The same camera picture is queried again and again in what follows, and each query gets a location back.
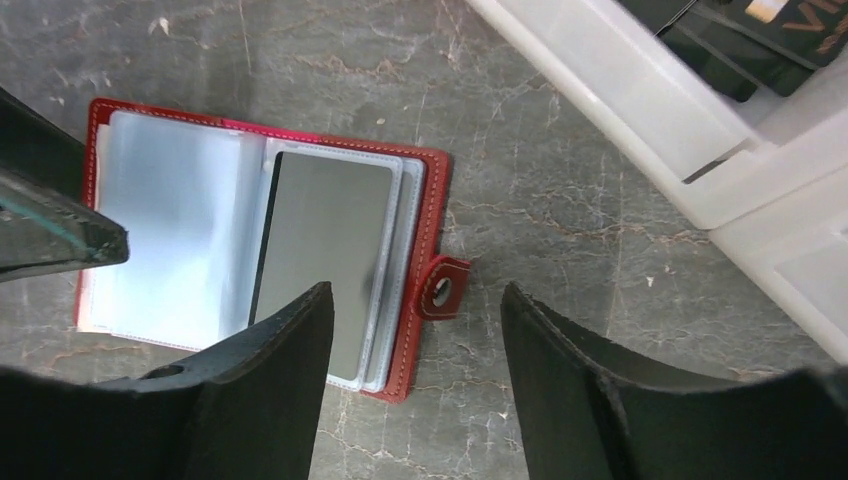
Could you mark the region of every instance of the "wallet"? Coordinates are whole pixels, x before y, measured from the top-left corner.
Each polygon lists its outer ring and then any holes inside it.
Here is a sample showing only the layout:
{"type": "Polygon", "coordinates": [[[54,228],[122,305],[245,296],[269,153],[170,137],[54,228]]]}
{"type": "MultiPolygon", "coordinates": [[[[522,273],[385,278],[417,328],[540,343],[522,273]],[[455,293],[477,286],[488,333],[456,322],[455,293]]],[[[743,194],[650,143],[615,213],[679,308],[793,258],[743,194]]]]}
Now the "wallet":
{"type": "Polygon", "coordinates": [[[397,403],[422,323],[455,317],[468,282],[437,253],[439,150],[96,99],[84,170],[130,256],[81,272],[78,331],[196,351],[330,281],[328,383],[397,403]]]}

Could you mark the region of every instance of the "gray stone surface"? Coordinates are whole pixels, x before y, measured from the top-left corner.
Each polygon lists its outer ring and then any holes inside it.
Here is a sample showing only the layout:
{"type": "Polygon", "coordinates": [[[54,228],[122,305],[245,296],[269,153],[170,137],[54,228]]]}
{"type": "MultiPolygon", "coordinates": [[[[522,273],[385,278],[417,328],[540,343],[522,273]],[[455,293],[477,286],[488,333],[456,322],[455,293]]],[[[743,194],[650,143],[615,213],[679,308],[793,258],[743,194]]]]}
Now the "gray stone surface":
{"type": "MultiPolygon", "coordinates": [[[[79,139],[95,96],[415,143],[456,160],[443,251],[474,261],[389,406],[328,388],[316,479],[522,479],[509,280],[639,352],[729,378],[830,360],[458,0],[5,0],[0,84],[79,139]]],[[[0,363],[72,381],[183,355],[74,333],[74,275],[0,285],[0,363]]]]}

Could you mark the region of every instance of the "red tab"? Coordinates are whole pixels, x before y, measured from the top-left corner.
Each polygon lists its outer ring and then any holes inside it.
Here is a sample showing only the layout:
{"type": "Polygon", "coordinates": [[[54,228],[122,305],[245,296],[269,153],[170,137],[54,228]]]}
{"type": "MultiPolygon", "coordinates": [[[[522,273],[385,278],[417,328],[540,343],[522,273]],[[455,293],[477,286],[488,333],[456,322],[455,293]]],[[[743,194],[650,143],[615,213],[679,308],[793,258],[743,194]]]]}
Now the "red tab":
{"type": "Polygon", "coordinates": [[[427,280],[412,296],[415,313],[424,320],[456,317],[462,293],[468,285],[471,264],[447,255],[437,255],[427,266],[427,280]]]}

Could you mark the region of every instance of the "card chip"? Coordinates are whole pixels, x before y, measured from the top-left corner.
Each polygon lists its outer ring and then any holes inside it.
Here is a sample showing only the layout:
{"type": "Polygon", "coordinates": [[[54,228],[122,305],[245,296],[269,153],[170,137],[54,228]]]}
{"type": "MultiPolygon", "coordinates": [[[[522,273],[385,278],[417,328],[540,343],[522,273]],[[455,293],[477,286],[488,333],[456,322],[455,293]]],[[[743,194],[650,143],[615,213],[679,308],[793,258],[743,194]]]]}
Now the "card chip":
{"type": "Polygon", "coordinates": [[[770,23],[787,3],[789,0],[754,0],[745,9],[745,13],[763,23],[770,23]]]}

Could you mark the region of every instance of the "red leather trim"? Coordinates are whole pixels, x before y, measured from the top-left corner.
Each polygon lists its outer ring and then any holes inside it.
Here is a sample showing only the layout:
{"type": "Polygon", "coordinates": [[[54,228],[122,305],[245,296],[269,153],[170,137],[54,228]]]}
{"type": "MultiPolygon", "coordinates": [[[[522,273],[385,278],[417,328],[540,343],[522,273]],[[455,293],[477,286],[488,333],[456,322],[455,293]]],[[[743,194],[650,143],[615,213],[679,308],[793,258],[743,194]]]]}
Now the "red leather trim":
{"type": "MultiPolygon", "coordinates": [[[[367,393],[380,400],[399,403],[409,395],[415,374],[415,363],[418,357],[418,347],[421,339],[421,326],[424,317],[428,319],[444,319],[456,315],[461,293],[468,279],[468,263],[445,256],[436,256],[439,232],[441,231],[442,216],[450,179],[450,159],[448,154],[430,148],[411,147],[389,143],[356,140],[330,135],[296,132],[280,128],[266,127],[232,120],[196,115],[165,108],[148,107],[134,103],[111,99],[98,98],[91,104],[89,112],[89,129],[85,175],[85,203],[94,205],[94,185],[96,183],[96,151],[97,126],[109,123],[115,110],[128,110],[147,115],[171,118],[184,122],[198,123],[214,127],[230,128],[266,135],[274,138],[316,143],[364,152],[383,153],[402,157],[417,158],[426,167],[426,178],[421,200],[421,209],[415,235],[415,242],[410,256],[410,268],[404,290],[403,308],[395,338],[395,348],[389,367],[386,387],[379,393],[367,393]],[[448,301],[441,309],[420,307],[420,294],[425,290],[428,279],[438,281],[440,278],[450,278],[452,292],[448,301]]],[[[79,294],[77,296],[77,311],[79,309],[79,294]]]]}
{"type": "Polygon", "coordinates": [[[437,255],[427,266],[427,280],[413,295],[413,311],[424,320],[450,320],[456,317],[462,294],[468,285],[471,264],[446,255],[437,255]],[[447,282],[441,295],[440,283],[447,282]]]}

